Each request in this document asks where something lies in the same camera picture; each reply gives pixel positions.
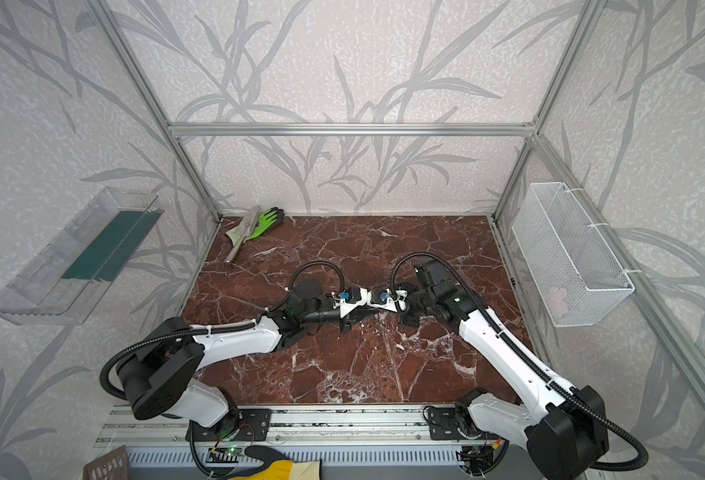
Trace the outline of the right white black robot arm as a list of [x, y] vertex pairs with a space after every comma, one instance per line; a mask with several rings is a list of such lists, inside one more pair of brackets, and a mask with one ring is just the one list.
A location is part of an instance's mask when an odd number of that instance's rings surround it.
[[576, 388], [542, 362], [445, 260], [425, 251], [418, 255], [424, 260], [414, 268], [420, 288], [394, 301], [397, 313], [422, 308], [446, 321], [521, 401], [475, 396], [466, 407], [475, 428], [525, 449], [547, 479], [575, 479], [588, 469], [628, 472], [648, 464], [646, 447], [607, 419], [604, 401], [592, 387]]

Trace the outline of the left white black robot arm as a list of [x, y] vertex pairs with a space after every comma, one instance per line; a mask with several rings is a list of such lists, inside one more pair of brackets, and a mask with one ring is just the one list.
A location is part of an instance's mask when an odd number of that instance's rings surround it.
[[284, 350], [302, 340], [310, 325], [344, 325], [366, 304], [367, 294], [346, 284], [326, 293], [318, 280], [300, 281], [294, 275], [284, 299], [254, 319], [192, 326], [172, 317], [108, 359], [100, 386], [126, 400], [137, 420], [179, 417], [228, 437], [242, 424], [242, 414], [228, 394], [197, 380], [196, 373], [236, 357]]

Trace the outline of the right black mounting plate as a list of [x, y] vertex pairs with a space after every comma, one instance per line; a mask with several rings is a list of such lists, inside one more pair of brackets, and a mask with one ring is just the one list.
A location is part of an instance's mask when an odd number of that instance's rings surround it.
[[432, 440], [474, 440], [481, 436], [464, 408], [428, 405], [421, 413]]

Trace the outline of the black mounting plate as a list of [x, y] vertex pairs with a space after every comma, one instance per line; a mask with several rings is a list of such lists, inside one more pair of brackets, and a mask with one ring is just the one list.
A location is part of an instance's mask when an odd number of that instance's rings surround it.
[[194, 442], [266, 441], [272, 420], [272, 410], [266, 408], [234, 409], [226, 413], [212, 427], [202, 427], [194, 423], [192, 431], [186, 434], [186, 440]]
[[474, 440], [481, 436], [464, 408], [428, 405], [421, 413], [432, 440]]

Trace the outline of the green black work glove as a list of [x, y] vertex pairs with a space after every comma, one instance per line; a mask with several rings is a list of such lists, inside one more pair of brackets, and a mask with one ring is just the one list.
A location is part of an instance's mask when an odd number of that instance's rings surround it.
[[258, 216], [258, 224], [254, 227], [252, 234], [248, 236], [248, 241], [252, 241], [272, 230], [272, 228], [282, 224], [284, 221], [284, 210], [278, 207], [272, 207], [270, 210]]

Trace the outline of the pink object in basket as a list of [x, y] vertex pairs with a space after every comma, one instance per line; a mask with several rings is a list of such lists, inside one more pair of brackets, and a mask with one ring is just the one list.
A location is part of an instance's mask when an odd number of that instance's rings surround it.
[[552, 319], [564, 318], [569, 312], [567, 290], [560, 287], [550, 287], [544, 296], [544, 303]]

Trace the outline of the grey work glove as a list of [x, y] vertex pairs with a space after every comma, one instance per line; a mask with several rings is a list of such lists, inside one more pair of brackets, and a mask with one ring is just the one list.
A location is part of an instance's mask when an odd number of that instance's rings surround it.
[[232, 242], [232, 249], [230, 249], [228, 256], [226, 256], [226, 263], [232, 263], [232, 261], [234, 261], [236, 255], [240, 252], [240, 248], [242, 248], [242, 244], [244, 244], [246, 239], [254, 232], [260, 214], [262, 214], [262, 208], [256, 205], [244, 214], [238, 226], [226, 231], [226, 235], [230, 238], [230, 242]]

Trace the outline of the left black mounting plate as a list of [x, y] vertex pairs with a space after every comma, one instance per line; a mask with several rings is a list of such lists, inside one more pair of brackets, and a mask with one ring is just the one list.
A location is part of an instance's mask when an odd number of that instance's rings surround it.
[[266, 441], [272, 420], [272, 410], [266, 408], [234, 409], [226, 413], [212, 427], [202, 427], [194, 423], [192, 431], [186, 434], [186, 440], [194, 442]]

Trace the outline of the yellow black glove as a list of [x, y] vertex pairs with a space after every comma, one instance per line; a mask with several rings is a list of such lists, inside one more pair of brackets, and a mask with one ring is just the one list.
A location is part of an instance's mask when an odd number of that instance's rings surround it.
[[232, 472], [224, 479], [244, 480], [320, 480], [322, 479], [322, 462], [295, 462], [274, 448], [250, 446], [244, 449], [246, 457], [258, 460], [260, 465], [254, 468]]

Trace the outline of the brown perforated plastic piece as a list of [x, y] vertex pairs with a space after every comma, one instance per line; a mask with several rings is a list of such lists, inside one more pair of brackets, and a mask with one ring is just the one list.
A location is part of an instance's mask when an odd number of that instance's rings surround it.
[[126, 446], [120, 446], [86, 464], [82, 480], [130, 480], [130, 460]]

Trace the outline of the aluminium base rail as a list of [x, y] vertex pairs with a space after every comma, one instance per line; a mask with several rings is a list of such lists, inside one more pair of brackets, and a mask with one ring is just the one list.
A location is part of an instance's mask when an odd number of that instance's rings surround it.
[[181, 419], [134, 419], [130, 408], [120, 405], [108, 416], [96, 437], [90, 456], [98, 458], [126, 446], [130, 465], [139, 468], [252, 467], [244, 455], [253, 445], [274, 448], [295, 462], [320, 461], [328, 467], [457, 467], [462, 458], [478, 455], [494, 462], [526, 460], [499, 436], [481, 434], [474, 440], [432, 440], [422, 418], [421, 404], [264, 405], [246, 408], [272, 410], [266, 441], [194, 442], [186, 440], [188, 424]]

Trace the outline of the clear plastic wall tray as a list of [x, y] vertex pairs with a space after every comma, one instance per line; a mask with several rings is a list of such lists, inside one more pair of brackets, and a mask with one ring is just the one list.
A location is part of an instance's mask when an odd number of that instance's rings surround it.
[[162, 214], [154, 193], [102, 189], [0, 292], [0, 318], [83, 324]]

